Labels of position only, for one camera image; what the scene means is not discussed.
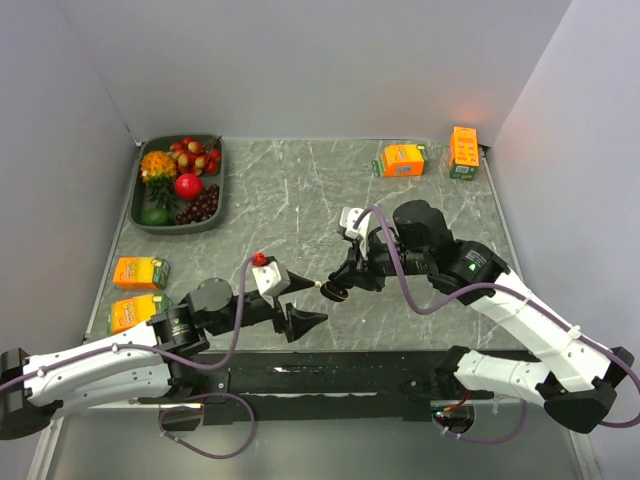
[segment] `green avocado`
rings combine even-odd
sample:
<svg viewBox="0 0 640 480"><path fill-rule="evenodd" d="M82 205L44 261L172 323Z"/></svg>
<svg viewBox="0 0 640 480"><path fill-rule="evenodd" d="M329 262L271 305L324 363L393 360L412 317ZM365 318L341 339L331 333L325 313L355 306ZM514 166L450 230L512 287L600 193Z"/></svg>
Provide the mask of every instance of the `green avocado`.
<svg viewBox="0 0 640 480"><path fill-rule="evenodd" d="M140 223L142 225L148 225L152 227L165 227L171 225L173 216L169 210L165 208L152 208L147 210L140 217Z"/></svg>

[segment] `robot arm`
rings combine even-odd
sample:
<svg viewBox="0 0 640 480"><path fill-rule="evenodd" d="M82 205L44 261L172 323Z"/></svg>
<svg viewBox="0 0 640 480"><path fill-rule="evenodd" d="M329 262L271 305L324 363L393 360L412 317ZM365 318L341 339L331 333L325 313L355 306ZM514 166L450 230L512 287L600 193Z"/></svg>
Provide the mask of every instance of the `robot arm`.
<svg viewBox="0 0 640 480"><path fill-rule="evenodd" d="M334 301L344 301L352 287L380 291L385 278L396 275L389 247L376 235L378 229L370 230L369 221L357 224L361 213L362 209L346 208L340 219L340 232L352 246L346 261L321 289ZM469 285L487 285L458 300L505 328L540 360L516 362L453 347L443 372L453 374L466 390L487 390L542 405L556 421L580 433L590 432L602 421L616 398L615 387L625 376L619 366L582 342L578 327L562 320L565 330L543 314L540 309L560 318L488 247L455 240L442 212L427 202L401 205L393 220L394 248L405 275L426 275L445 294ZM624 348L610 351L628 365L633 362Z"/></svg>
<svg viewBox="0 0 640 480"><path fill-rule="evenodd" d="M171 360L162 352L189 358L209 347L205 331L220 335L234 329L239 302L242 327L271 320L276 333L295 341L325 314L283 309L279 295L315 286L275 258L254 257L258 290L234 296L222 279L209 279L167 311L118 335L47 355L14 349L0 356L0 440L20 438L45 428L52 419L79 409L132 398L172 397L182 387ZM145 349L126 348L133 344ZM26 379L7 387L12 380Z"/></svg>

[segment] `white plastic casing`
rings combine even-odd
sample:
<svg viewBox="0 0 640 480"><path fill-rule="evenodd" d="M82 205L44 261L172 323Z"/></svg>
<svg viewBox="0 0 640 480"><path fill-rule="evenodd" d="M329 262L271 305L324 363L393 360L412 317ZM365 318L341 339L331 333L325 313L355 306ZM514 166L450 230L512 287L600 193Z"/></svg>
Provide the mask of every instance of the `white plastic casing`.
<svg viewBox="0 0 640 480"><path fill-rule="evenodd" d="M340 230L345 238L359 240L360 253L364 258L369 254L369 223L371 214L362 219L358 228L355 228L356 220L362 213L362 208L344 207L340 215Z"/></svg>
<svg viewBox="0 0 640 480"><path fill-rule="evenodd" d="M23 373L38 372L41 367L47 367L82 353L125 343L155 347L157 340L153 327L146 323L140 323L118 335L87 343L70 350L48 355L31 356L29 357L29 363L23 367ZM118 349L115 352L110 350L62 368L48 370L44 375L37 375L25 381L24 387L31 389L29 401L40 407L54 400L61 400L74 390L106 377L161 363L163 363L162 357L152 352L133 349Z"/></svg>
<svg viewBox="0 0 640 480"><path fill-rule="evenodd" d="M275 261L264 267L252 267L251 272L262 297L276 297L291 284L287 269Z"/></svg>
<svg viewBox="0 0 640 480"><path fill-rule="evenodd" d="M495 283L515 290L555 313L533 295L513 271L503 273ZM517 338L569 392L592 390L593 378L603 378L609 368L611 362L607 357L576 339L577 327L572 332L565 332L529 304L511 295L496 291L492 297L482 297L470 307Z"/></svg>
<svg viewBox="0 0 640 480"><path fill-rule="evenodd" d="M170 379L166 363L112 375L83 385L61 398L63 405L55 411L53 419L104 403L138 397L160 397L169 391Z"/></svg>
<svg viewBox="0 0 640 480"><path fill-rule="evenodd" d="M454 376L467 390L487 390L501 395L544 404L536 390L549 375L549 367L540 362L517 362L491 357L472 350L462 357Z"/></svg>

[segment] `fruit tray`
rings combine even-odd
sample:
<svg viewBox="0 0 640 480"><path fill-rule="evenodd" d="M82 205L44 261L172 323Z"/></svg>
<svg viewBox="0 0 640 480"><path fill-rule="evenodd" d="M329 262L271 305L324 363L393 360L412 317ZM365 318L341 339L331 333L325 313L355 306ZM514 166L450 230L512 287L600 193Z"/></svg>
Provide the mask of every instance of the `fruit tray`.
<svg viewBox="0 0 640 480"><path fill-rule="evenodd" d="M149 192L148 192L147 186L145 185L145 183L143 183L142 177L140 176L140 162L142 161L142 158L147 153L152 151L160 150L170 154L171 152L169 150L169 147L171 146L171 144L174 142L180 142L186 136L192 137L194 140L200 142L203 145L207 142L210 143L212 138L217 139L216 143L214 144L214 147L218 148L221 152L220 168L218 170L218 173L216 175L203 174L202 176L200 176L200 179L202 180L202 183L204 184L206 191L212 192L213 189L218 189L217 208L215 208L215 211L213 212L211 217L206 220L197 221L194 223L187 223L185 225L180 225L176 220L176 216L184 212L188 206L196 207L196 205L194 205L194 202L187 202L181 198L178 198L177 206L172 209L173 218L174 218L173 225L166 225L166 226L144 225L141 222L142 214L147 210L154 208L155 204L149 200L149 195L148 195ZM222 143L222 139L220 139L219 137L215 137L213 135L206 135L206 134L166 135L161 137L155 137L155 138L152 138L151 140L148 140L140 148L140 155L138 156L138 159L136 161L135 185L133 187L133 191L131 192L131 196L129 198L129 206L128 206L129 220L136 227L144 230L145 232L152 233L154 235L182 235L185 233L198 233L198 232L204 232L206 230L212 229L220 222L220 220L222 219L222 216L224 215L225 207L222 200L222 191L224 188L224 172L225 172L226 161L227 159L224 154L224 145Z"/></svg>

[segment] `red button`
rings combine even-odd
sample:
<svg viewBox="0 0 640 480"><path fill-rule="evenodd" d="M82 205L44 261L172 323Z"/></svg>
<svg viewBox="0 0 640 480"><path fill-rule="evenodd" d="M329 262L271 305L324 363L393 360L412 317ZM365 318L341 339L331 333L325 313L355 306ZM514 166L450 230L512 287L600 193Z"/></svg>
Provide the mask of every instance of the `red button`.
<svg viewBox="0 0 640 480"><path fill-rule="evenodd" d="M269 264L269 260L267 259L267 257L264 256L264 254L258 252L253 256L253 260L251 262L251 265L253 265L254 267L264 267L265 265Z"/></svg>

